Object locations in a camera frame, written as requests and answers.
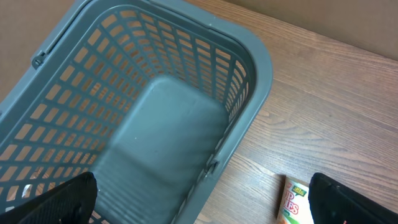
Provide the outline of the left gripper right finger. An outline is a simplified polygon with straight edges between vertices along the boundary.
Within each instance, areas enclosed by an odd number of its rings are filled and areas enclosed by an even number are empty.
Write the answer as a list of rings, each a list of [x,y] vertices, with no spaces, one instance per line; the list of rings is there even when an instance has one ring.
[[[320,172],[309,184],[314,224],[397,224],[397,214]]]

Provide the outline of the instant noodle cup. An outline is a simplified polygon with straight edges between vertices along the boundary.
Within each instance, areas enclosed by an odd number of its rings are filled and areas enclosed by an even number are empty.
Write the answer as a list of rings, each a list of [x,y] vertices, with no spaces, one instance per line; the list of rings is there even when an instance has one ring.
[[[306,182],[287,176],[276,224],[314,224]]]

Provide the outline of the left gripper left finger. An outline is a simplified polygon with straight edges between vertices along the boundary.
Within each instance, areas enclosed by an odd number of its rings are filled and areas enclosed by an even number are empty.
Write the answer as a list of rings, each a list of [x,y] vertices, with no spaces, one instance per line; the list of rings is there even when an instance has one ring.
[[[95,208],[97,182],[84,172],[1,215],[3,224],[88,223]]]

